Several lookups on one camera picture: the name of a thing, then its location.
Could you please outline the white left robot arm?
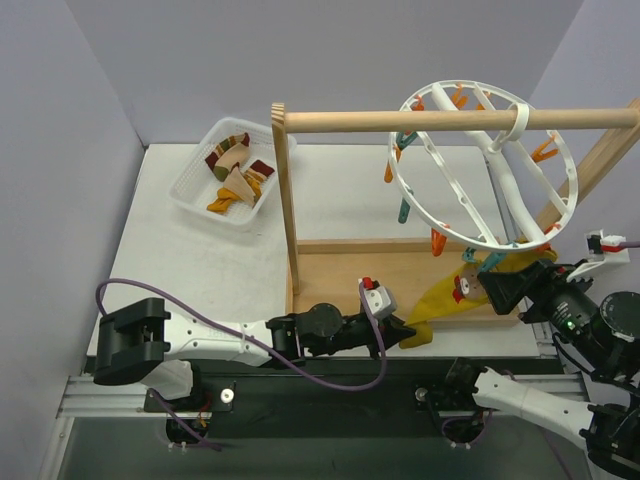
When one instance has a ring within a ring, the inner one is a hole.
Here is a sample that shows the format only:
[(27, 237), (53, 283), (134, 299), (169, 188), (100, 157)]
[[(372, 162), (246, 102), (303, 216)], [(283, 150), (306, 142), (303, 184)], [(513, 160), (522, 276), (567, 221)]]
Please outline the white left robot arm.
[(333, 355), (358, 347), (379, 357), (385, 349), (416, 334), (395, 315), (374, 317), (365, 308), (344, 315), (329, 303), (268, 321), (225, 324), (214, 328), (165, 308), (160, 298), (147, 298), (103, 316), (99, 323), (94, 382), (104, 386), (143, 383), (165, 370), (179, 377), (169, 382), (168, 400), (190, 411), (201, 403), (202, 384), (186, 373), (187, 361), (222, 360), (252, 367), (281, 368), (271, 350), (301, 365), (305, 355)]

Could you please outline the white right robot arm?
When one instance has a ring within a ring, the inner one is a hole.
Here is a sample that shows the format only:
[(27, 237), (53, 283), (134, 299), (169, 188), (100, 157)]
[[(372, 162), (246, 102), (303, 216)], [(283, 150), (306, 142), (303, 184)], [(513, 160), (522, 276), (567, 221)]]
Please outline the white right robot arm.
[(597, 404), (578, 396), (574, 375), (512, 378), (489, 366), (457, 358), (443, 384), (446, 401), (471, 402), (544, 428), (585, 452), (592, 464), (621, 479), (639, 476), (639, 296), (619, 291), (595, 303), (591, 283), (574, 265), (537, 261), (512, 273), (483, 272), (477, 279), (498, 314), (522, 300), (526, 324), (547, 323), (552, 338), (573, 347), (588, 363), (594, 383), (622, 390), (627, 404)]

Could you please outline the striped cream maroon sock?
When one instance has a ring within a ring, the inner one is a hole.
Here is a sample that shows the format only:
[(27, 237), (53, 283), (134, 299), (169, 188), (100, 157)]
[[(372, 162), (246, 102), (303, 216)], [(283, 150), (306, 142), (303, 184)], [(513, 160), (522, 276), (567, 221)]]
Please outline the striped cream maroon sock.
[(259, 183), (260, 188), (273, 174), (275, 170), (261, 160), (254, 161), (246, 170), (235, 167), (227, 176), (223, 183), (239, 184), (239, 183)]

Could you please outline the mustard yellow sock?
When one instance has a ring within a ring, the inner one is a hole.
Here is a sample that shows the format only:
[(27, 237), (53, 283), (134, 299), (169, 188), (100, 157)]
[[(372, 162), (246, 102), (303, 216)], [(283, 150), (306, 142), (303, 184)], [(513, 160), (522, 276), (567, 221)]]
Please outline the mustard yellow sock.
[(262, 196), (259, 183), (225, 184), (217, 191), (219, 201), (241, 201), (254, 205)]
[[(539, 259), (555, 262), (558, 254), (549, 245), (520, 253), (507, 254), (489, 273), (511, 273), (524, 269)], [(401, 340), (403, 350), (426, 345), (433, 340), (430, 320), (455, 316), (489, 303), (488, 296), (477, 279), (481, 263), (464, 262), (434, 286), (427, 289), (412, 308), (405, 325), (415, 331), (412, 337)]]

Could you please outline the small orange sock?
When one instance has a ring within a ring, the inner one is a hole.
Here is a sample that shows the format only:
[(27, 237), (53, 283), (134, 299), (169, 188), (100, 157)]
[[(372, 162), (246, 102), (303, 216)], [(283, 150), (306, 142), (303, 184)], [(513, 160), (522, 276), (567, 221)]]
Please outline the small orange sock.
[(217, 197), (214, 202), (207, 206), (207, 210), (219, 215), (225, 215), (237, 200), (236, 196)]

